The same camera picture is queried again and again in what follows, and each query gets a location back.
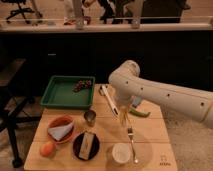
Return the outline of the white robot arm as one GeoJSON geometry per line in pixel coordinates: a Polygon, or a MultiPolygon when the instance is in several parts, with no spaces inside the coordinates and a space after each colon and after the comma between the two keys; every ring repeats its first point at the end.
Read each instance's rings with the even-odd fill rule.
{"type": "Polygon", "coordinates": [[[130,104],[133,96],[139,96],[213,129],[213,92],[150,81],[140,78],[139,74],[139,65],[127,60],[109,75],[117,104],[130,104]]]}

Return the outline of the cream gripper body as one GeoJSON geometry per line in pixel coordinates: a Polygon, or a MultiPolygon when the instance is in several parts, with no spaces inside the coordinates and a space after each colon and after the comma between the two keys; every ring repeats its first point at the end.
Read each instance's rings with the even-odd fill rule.
{"type": "Polygon", "coordinates": [[[128,94],[116,93],[114,95],[115,106],[118,114],[122,113],[122,108],[129,106],[132,103],[132,97],[128,94]]]}

